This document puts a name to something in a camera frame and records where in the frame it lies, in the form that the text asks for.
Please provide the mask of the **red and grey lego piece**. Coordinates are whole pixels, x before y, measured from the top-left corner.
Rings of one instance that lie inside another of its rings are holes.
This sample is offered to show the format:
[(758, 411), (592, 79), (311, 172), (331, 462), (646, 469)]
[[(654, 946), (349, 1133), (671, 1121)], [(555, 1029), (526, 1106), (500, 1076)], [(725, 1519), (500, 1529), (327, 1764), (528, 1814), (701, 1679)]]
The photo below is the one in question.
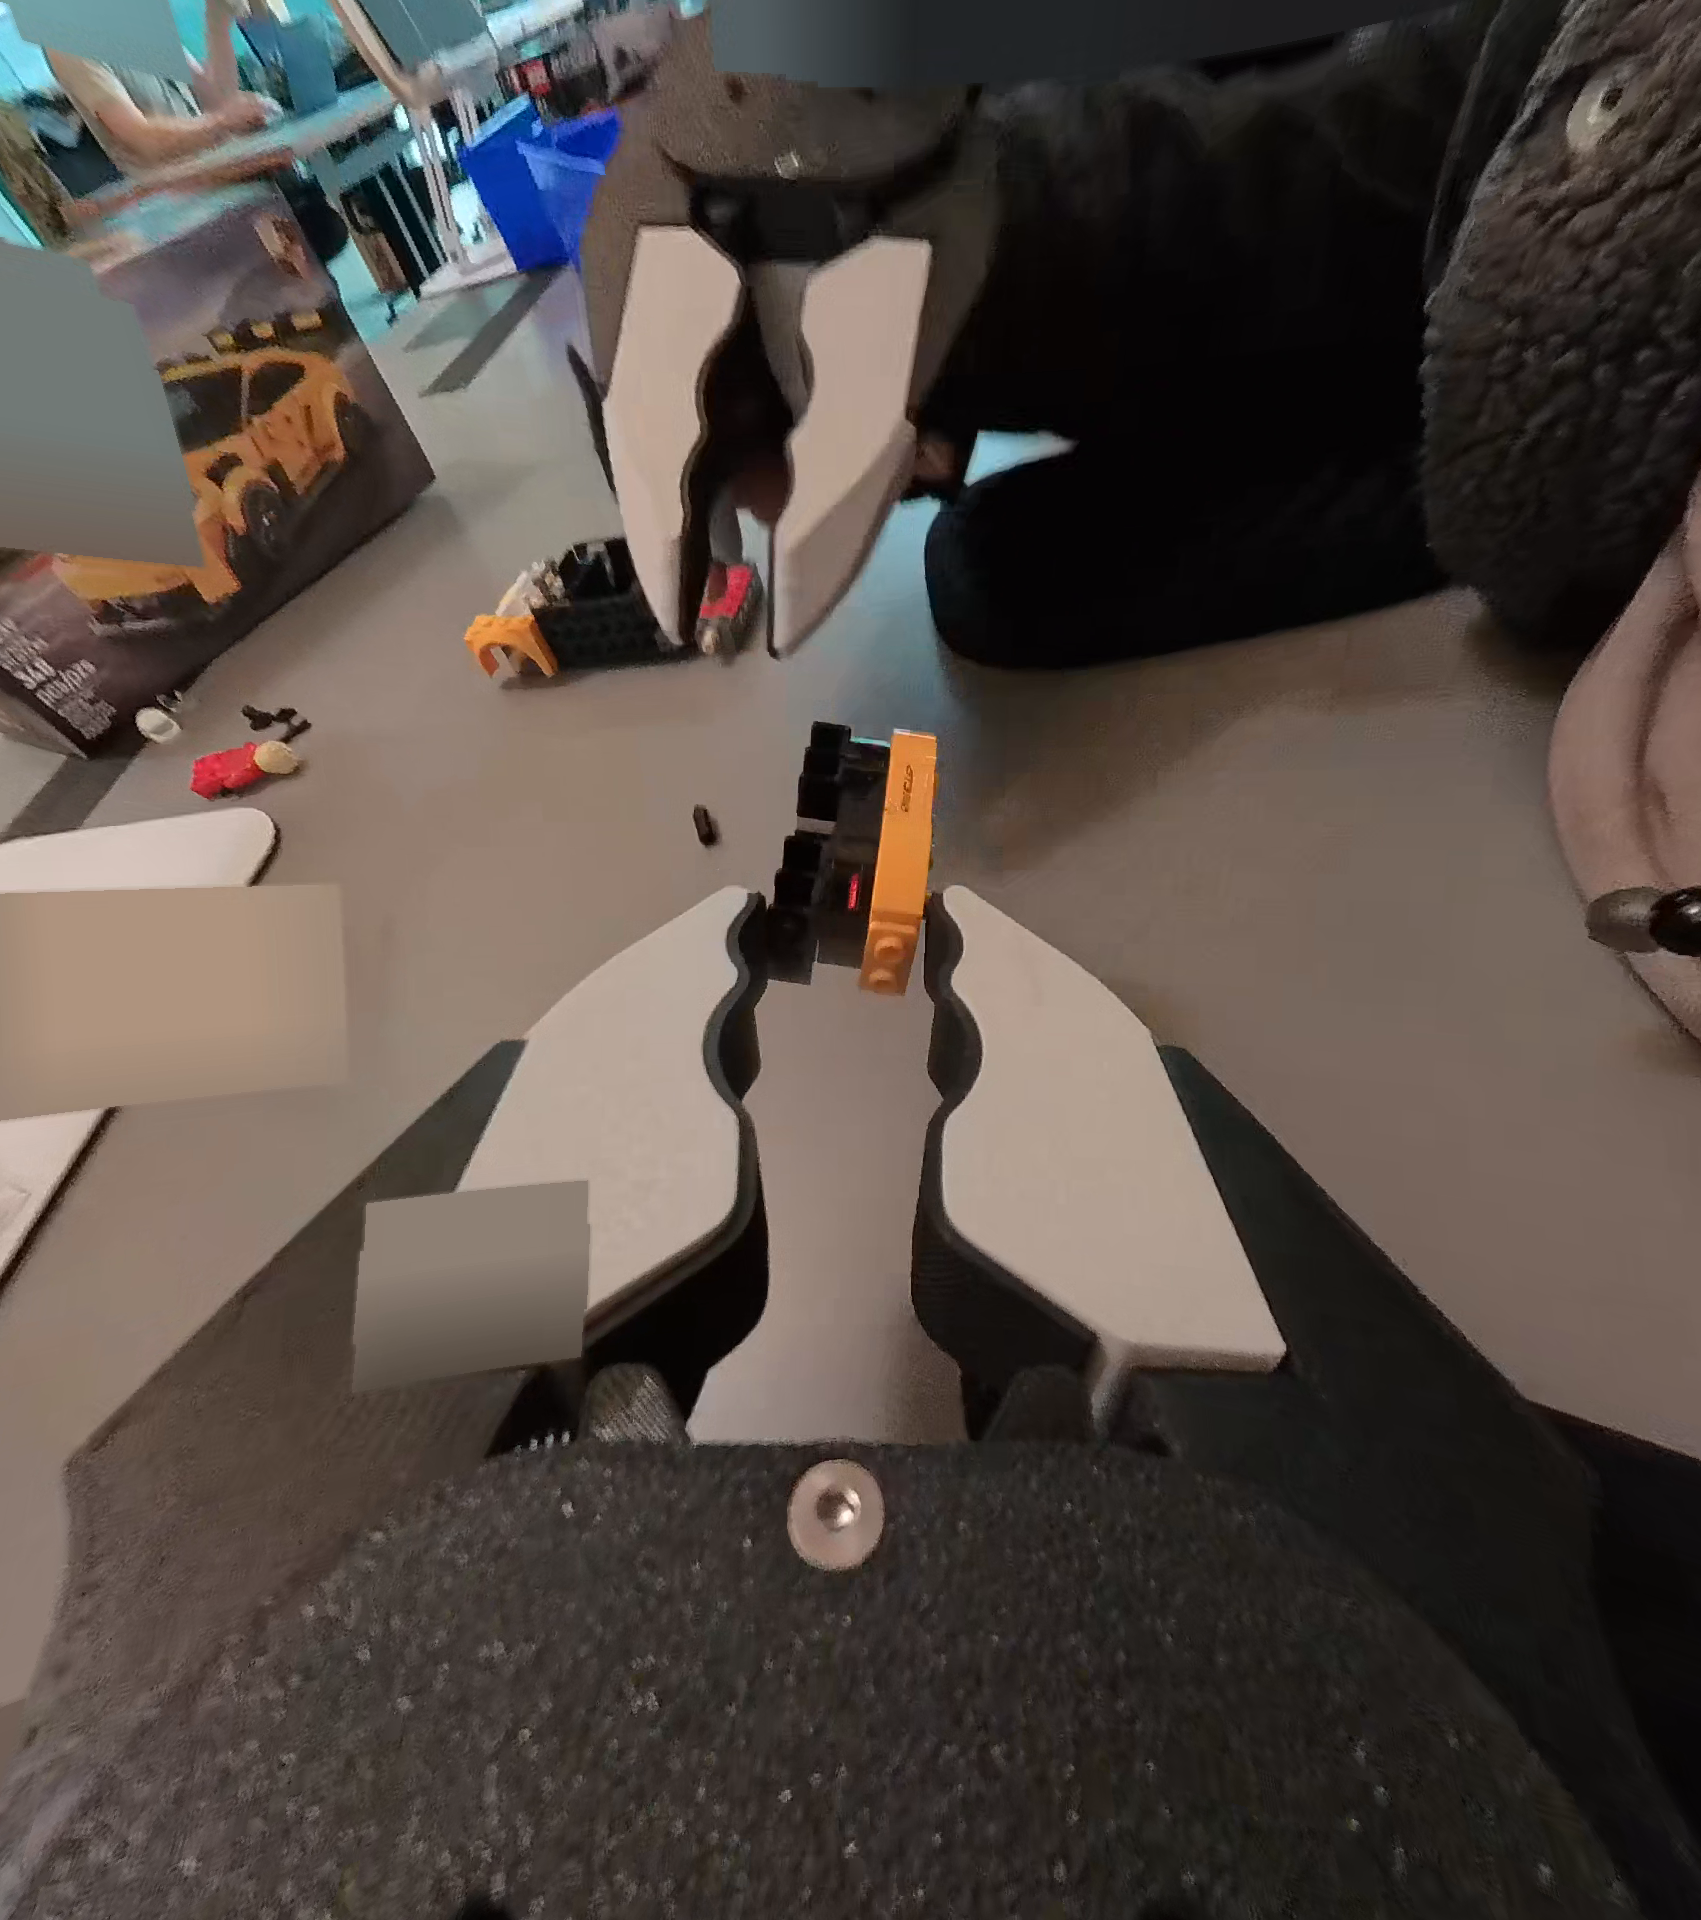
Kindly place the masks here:
[(712, 563), (695, 618), (700, 656), (734, 660), (758, 629), (761, 599), (765, 586), (752, 563)]

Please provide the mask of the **blue plastic bin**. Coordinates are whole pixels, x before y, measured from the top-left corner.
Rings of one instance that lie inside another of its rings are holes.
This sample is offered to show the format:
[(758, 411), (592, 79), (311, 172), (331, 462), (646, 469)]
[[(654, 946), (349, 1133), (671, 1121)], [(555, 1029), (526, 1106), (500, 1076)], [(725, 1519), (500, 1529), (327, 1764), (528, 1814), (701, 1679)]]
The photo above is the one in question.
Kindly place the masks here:
[(579, 259), (579, 237), (618, 132), (618, 107), (516, 132), (521, 221), (511, 257), (521, 271), (574, 267)]
[(534, 98), (516, 98), (462, 144), (462, 172), (521, 273), (561, 271), (577, 253), (577, 172), (552, 144)]

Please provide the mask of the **black lego car box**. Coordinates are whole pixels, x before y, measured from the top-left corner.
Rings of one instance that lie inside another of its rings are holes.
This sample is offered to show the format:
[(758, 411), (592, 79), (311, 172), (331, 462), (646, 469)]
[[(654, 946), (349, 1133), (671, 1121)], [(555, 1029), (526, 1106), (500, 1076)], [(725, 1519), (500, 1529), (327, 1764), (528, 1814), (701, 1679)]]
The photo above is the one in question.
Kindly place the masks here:
[(157, 197), (70, 257), (157, 371), (199, 563), (0, 556), (0, 734), (98, 755), (398, 520), (433, 463), (275, 182)]

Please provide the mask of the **black earbud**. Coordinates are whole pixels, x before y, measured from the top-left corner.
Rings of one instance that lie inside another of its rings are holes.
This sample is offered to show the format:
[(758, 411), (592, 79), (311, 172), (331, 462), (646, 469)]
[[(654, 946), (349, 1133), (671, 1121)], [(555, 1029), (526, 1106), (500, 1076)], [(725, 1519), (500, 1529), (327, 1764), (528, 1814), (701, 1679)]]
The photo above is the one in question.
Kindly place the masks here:
[(1701, 962), (1701, 886), (1616, 886), (1584, 904), (1584, 935), (1616, 953), (1666, 952)]

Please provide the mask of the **dark fleece jacket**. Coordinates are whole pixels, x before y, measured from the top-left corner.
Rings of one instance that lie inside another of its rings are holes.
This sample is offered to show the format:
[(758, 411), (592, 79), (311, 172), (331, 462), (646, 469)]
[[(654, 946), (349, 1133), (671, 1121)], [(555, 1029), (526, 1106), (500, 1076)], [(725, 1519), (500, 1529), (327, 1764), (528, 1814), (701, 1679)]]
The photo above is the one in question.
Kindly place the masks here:
[(1584, 656), (1701, 473), (1701, 2), (1495, 2), (1427, 273), (1437, 564)]

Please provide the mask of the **partly built lego car chassis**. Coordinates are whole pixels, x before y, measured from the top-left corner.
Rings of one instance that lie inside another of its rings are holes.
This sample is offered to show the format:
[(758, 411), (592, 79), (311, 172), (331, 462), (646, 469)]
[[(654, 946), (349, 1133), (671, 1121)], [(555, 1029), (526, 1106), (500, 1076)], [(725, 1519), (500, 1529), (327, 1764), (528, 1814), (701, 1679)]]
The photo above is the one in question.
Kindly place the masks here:
[(693, 660), (653, 617), (622, 537), (534, 563), (464, 628), (464, 648), (488, 682), (521, 686)]

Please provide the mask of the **orange lego car section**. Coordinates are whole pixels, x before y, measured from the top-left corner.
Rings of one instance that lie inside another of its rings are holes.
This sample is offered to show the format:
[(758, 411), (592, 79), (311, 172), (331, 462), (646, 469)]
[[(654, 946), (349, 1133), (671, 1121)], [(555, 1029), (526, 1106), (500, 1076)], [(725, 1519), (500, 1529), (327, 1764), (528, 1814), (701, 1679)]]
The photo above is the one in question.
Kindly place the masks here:
[(904, 993), (928, 907), (938, 740), (809, 726), (797, 828), (765, 910), (772, 980), (848, 969), (864, 993)]

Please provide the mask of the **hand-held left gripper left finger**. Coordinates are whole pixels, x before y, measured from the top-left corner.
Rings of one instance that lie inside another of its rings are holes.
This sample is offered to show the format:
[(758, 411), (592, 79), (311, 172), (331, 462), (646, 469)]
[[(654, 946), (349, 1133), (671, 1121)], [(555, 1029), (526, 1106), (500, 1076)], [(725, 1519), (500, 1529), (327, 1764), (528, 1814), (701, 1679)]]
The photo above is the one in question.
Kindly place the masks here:
[(726, 1358), (768, 1306), (768, 902), (720, 886), (539, 1016), (456, 1192), (579, 1185), (587, 1358)]

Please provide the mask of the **white tray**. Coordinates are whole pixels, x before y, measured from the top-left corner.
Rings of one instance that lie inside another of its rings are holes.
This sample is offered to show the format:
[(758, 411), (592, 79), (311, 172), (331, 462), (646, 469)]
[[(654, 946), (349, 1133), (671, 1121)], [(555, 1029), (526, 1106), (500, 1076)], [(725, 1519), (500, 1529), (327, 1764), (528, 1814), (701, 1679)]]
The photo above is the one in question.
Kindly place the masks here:
[[(275, 850), (276, 828), (251, 806), (224, 816), (26, 836), (0, 842), (0, 893), (247, 886), (267, 872)], [(0, 1168), (26, 1188), (26, 1212), (0, 1234), (0, 1286), (61, 1198), (104, 1118), (92, 1109), (0, 1121)]]

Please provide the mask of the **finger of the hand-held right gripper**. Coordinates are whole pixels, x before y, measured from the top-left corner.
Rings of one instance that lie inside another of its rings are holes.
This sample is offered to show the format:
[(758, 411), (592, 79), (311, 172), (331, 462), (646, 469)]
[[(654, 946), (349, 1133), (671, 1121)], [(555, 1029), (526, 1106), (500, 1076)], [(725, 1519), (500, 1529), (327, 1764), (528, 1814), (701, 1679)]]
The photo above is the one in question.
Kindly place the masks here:
[(798, 286), (807, 393), (786, 439), (788, 493), (768, 551), (768, 648), (777, 660), (837, 611), (910, 477), (910, 371), (928, 267), (921, 237), (864, 237)]
[(622, 539), (664, 634), (695, 640), (712, 557), (743, 556), (743, 502), (720, 477), (705, 379), (743, 322), (743, 273), (695, 228), (640, 228), (605, 389), (605, 455)]

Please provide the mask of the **person's right forearm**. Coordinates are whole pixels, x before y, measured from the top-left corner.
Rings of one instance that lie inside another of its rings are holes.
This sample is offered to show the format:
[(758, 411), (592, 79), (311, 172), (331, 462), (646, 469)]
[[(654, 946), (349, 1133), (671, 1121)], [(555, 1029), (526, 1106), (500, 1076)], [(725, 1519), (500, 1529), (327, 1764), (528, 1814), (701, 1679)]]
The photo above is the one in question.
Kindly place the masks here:
[(1403, 20), (1261, 71), (987, 102), (998, 237), (920, 432), (1066, 449), (938, 507), (952, 656), (1130, 662), (1442, 586), (1424, 249), (1466, 66)]

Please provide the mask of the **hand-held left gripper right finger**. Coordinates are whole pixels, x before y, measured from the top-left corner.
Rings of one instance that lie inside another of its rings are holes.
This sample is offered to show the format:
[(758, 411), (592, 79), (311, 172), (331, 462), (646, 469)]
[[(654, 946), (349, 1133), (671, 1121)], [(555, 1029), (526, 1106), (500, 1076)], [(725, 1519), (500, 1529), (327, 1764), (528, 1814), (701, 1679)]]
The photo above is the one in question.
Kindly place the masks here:
[(1267, 1377), (1285, 1340), (1149, 1028), (976, 890), (925, 925), (938, 1118), (910, 1299), (957, 1368)]

